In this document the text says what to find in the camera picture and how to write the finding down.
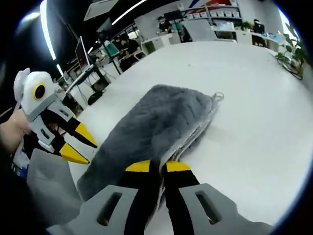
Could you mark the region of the person's left hand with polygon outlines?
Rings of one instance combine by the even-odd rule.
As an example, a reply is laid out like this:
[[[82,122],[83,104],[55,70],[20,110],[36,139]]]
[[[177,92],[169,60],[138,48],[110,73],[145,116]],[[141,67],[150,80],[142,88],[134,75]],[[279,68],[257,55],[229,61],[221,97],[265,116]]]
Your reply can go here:
[[[0,143],[9,154],[12,154],[24,135],[30,132],[31,128],[23,110],[16,110],[6,122],[0,125]]]

